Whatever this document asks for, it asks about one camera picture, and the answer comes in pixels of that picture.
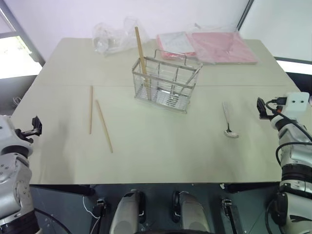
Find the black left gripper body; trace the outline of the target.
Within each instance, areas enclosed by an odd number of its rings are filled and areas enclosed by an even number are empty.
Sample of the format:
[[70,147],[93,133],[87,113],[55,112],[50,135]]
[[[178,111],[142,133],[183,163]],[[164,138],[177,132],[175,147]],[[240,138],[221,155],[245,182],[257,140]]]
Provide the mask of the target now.
[[32,118],[32,126],[33,126],[32,134],[40,136],[42,134],[42,123],[38,116]]

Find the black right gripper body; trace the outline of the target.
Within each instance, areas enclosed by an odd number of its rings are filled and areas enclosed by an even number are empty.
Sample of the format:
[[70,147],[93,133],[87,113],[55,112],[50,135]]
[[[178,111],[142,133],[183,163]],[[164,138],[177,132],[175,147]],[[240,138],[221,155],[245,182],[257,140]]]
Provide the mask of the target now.
[[271,120],[271,116],[268,115],[266,112],[265,102],[262,98],[260,97],[257,98],[256,107],[258,109],[260,119]]

